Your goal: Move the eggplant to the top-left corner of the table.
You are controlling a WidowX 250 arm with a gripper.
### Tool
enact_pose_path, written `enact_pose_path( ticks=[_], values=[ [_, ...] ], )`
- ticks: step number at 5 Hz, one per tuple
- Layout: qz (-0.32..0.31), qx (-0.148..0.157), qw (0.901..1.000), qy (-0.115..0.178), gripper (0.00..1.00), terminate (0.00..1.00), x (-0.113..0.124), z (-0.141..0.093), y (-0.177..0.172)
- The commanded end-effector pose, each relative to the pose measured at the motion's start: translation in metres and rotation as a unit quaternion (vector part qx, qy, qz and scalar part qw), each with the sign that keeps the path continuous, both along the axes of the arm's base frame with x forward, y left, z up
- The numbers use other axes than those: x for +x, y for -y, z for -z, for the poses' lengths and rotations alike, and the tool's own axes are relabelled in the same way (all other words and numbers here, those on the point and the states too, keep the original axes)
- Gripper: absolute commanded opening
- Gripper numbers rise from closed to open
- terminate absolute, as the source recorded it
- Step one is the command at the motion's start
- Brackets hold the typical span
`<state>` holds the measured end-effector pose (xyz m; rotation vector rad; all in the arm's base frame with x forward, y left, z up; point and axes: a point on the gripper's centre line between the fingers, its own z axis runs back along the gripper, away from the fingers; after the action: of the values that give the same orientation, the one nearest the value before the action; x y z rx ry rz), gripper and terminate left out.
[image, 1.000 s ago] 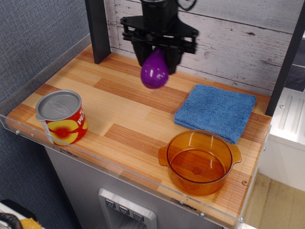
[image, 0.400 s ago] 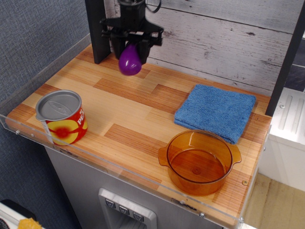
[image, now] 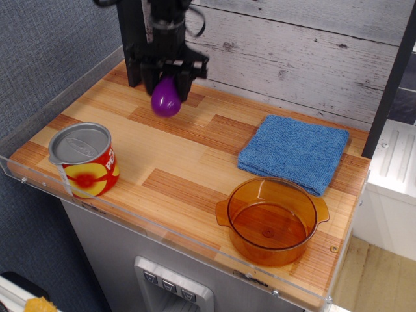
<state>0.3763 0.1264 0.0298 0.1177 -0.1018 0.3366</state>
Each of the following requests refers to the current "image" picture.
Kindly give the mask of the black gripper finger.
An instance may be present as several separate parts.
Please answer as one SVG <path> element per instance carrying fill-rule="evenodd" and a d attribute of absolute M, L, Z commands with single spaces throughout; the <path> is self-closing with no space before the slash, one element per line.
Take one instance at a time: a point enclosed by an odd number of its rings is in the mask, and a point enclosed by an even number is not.
<path fill-rule="evenodd" d="M 155 64 L 142 63 L 140 65 L 140 75 L 146 92 L 151 96 L 160 81 L 160 67 Z"/>
<path fill-rule="evenodd" d="M 182 70 L 177 74 L 177 92 L 182 102 L 187 100 L 195 78 L 194 70 Z"/>

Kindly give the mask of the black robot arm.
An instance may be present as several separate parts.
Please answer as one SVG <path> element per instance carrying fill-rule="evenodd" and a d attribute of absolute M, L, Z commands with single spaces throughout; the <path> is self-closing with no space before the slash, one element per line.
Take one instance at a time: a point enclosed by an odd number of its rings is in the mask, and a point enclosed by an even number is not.
<path fill-rule="evenodd" d="M 159 81 L 174 78 L 181 101 L 192 82 L 207 77 L 209 57 L 186 45 L 190 1 L 121 1 L 117 4 L 129 86 L 144 84 L 152 95 Z"/>

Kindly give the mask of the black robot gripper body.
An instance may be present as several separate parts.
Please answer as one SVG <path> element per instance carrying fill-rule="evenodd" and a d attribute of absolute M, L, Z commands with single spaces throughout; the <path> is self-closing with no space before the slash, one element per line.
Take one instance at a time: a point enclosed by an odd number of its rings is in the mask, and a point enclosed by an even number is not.
<path fill-rule="evenodd" d="M 209 57 L 186 45 L 186 24 L 156 23 L 148 27 L 149 54 L 144 63 L 155 64 L 161 73 L 175 75 L 182 70 L 194 70 L 196 78 L 207 77 Z"/>

